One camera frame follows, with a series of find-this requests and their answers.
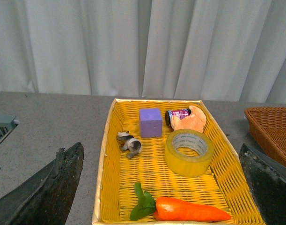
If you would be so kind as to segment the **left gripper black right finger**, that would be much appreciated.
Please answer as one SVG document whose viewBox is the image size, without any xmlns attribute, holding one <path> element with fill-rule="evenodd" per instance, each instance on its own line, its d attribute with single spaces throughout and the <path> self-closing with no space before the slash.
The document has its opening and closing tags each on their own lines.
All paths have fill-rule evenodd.
<svg viewBox="0 0 286 225">
<path fill-rule="evenodd" d="M 246 144 L 239 160 L 264 222 L 286 225 L 286 167 Z"/>
</svg>

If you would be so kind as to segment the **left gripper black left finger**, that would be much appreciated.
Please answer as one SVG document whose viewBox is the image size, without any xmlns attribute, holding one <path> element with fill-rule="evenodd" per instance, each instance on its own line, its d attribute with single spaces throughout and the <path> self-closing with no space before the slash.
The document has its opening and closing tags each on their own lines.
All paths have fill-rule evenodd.
<svg viewBox="0 0 286 225">
<path fill-rule="evenodd" d="M 83 169 L 84 148 L 60 148 L 56 158 L 0 198 L 0 225 L 64 225 Z"/>
</svg>

